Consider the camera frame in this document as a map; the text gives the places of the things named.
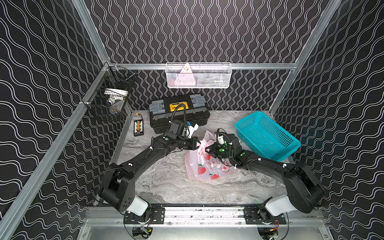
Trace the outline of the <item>pink plastic bag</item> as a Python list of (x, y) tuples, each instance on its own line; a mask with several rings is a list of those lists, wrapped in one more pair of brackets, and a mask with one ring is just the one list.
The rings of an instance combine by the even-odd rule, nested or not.
[(188, 179), (209, 182), (234, 174), (237, 171), (234, 167), (230, 167), (228, 163), (210, 156), (203, 150), (203, 147), (209, 147), (216, 142), (213, 133), (206, 131), (204, 138), (200, 142), (201, 145), (197, 150), (187, 151), (185, 154)]

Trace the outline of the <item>teal plastic basket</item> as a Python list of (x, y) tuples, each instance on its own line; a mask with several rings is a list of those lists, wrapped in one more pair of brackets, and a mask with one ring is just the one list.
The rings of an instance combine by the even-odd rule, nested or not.
[(239, 138), (256, 154), (282, 162), (301, 143), (265, 113), (258, 111), (235, 123)]

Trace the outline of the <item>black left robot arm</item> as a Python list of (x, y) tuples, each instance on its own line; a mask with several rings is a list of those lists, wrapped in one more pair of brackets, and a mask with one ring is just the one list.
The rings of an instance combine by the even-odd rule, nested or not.
[(171, 154), (173, 151), (199, 148), (201, 142), (197, 137), (189, 136), (188, 124), (185, 121), (171, 120), (166, 131), (152, 137), (151, 144), (140, 154), (120, 165), (111, 164), (102, 173), (99, 197), (120, 213), (126, 210), (143, 215), (148, 204), (144, 207), (132, 208), (132, 204), (140, 204), (136, 197), (136, 180), (153, 164)]

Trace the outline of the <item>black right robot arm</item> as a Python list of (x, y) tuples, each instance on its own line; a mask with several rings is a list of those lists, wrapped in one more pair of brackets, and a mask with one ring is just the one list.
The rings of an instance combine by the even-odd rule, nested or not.
[(325, 195), (324, 187), (313, 171), (303, 163), (281, 163), (244, 150), (234, 134), (215, 132), (216, 141), (205, 147), (207, 154), (227, 160), (231, 167), (262, 173), (283, 183), (286, 194), (270, 197), (259, 206), (259, 218), (276, 217), (299, 211), (309, 214)]

